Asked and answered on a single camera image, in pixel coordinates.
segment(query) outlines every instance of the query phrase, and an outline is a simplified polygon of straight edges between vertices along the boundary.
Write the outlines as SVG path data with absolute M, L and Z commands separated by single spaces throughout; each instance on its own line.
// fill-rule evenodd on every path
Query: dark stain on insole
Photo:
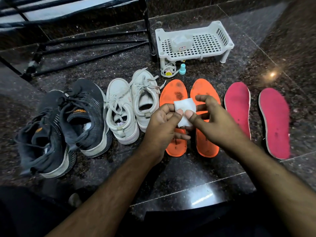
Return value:
M 181 100 L 183 98 L 183 95 L 181 92 L 175 92 L 174 94 L 176 95 L 178 100 Z

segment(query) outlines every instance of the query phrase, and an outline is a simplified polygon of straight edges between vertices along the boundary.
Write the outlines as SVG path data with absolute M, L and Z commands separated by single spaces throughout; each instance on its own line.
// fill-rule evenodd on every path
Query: black pants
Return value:
M 24 187 L 0 187 L 0 236 L 42 237 L 74 209 Z M 119 236 L 289 236 L 276 212 L 258 194 L 212 206 L 147 212 L 144 222 L 126 215 Z

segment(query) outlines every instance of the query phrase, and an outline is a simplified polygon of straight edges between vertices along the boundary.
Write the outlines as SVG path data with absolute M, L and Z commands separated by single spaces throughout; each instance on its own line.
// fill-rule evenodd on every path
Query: person's right hand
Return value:
M 250 141 L 231 115 L 212 96 L 197 95 L 195 99 L 205 102 L 197 105 L 197 111 L 208 113 L 197 115 L 187 110 L 184 115 L 209 141 L 229 152 Z

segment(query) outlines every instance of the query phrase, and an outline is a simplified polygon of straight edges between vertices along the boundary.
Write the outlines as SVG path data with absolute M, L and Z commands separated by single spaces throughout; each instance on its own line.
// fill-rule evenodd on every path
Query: forearm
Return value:
M 137 150 L 85 203 L 47 236 L 114 236 L 152 166 L 152 158 Z
M 309 186 L 251 142 L 234 155 L 293 236 L 316 235 L 316 194 Z

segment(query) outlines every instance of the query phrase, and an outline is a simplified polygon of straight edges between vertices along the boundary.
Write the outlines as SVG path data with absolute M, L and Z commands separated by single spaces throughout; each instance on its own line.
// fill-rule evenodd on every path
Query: white sneaker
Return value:
M 135 71 L 132 82 L 132 95 L 134 102 L 134 112 L 137 123 L 142 132 L 146 132 L 151 114 L 159 108 L 160 89 L 165 83 L 159 87 L 156 79 L 147 68 Z
M 117 140 L 128 145 L 139 137 L 139 129 L 133 111 L 133 100 L 130 85 L 122 78 L 109 83 L 106 92 L 108 111 L 106 123 Z

